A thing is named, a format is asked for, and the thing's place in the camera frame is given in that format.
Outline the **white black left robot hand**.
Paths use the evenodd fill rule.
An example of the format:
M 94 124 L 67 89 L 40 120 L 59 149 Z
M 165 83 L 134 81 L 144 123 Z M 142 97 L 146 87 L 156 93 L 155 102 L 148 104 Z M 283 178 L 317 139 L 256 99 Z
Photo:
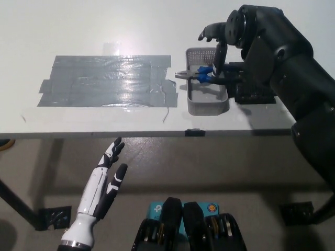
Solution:
M 124 146 L 122 138 L 118 137 L 93 169 L 83 191 L 76 218 L 62 235 L 58 250 L 92 250 L 94 247 L 93 228 L 113 204 L 128 169 L 127 164 L 121 164 L 111 181 L 107 181 L 108 171 L 118 161 L 118 155 Z

